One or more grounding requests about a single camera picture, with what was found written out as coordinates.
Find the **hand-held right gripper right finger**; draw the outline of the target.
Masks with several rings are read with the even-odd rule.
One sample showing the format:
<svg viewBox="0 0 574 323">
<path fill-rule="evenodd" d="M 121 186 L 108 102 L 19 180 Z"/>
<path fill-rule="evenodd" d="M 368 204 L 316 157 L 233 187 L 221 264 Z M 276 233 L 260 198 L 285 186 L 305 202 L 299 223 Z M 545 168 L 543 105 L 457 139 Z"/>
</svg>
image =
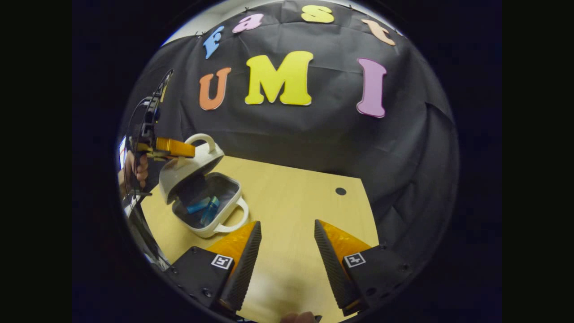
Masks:
<svg viewBox="0 0 574 323">
<path fill-rule="evenodd" d="M 344 316 L 382 306 L 411 276 L 410 264 L 386 243 L 371 247 L 319 219 L 314 221 L 314 239 Z"/>
</svg>

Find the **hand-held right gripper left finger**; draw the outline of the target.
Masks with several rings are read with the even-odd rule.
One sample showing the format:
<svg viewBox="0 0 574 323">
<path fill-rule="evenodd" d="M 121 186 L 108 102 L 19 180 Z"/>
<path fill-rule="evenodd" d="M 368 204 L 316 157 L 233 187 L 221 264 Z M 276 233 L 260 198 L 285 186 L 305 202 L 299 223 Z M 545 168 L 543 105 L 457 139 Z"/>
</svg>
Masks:
<svg viewBox="0 0 574 323">
<path fill-rule="evenodd" d="M 243 306 L 262 239 L 260 221 L 250 222 L 211 247 L 191 247 L 166 270 L 176 288 L 217 314 Z"/>
</svg>

